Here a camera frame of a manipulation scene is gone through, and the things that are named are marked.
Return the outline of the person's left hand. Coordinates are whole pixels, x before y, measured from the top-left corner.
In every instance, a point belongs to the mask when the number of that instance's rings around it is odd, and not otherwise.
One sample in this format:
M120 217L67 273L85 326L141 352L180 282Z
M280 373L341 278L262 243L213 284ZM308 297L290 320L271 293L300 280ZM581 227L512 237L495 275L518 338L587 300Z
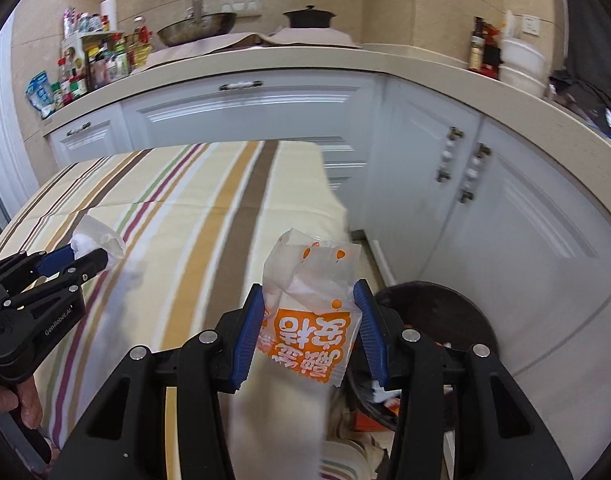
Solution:
M33 376L8 389L0 385L0 412L21 410L21 420L30 429L37 429L43 418L43 408Z

